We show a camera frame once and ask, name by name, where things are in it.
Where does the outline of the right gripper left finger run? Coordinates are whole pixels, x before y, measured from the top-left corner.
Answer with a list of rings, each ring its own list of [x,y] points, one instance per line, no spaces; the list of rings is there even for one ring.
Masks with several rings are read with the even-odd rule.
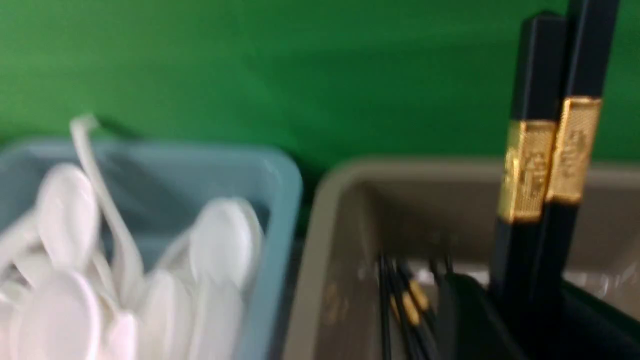
[[[441,360],[526,360],[482,285],[446,273],[438,283],[438,352]]]

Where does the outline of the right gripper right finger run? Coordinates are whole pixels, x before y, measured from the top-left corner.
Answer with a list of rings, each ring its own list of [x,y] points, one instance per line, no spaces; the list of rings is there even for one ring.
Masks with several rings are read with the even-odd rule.
[[[638,360],[637,319],[565,282],[561,322],[555,338],[556,360]]]

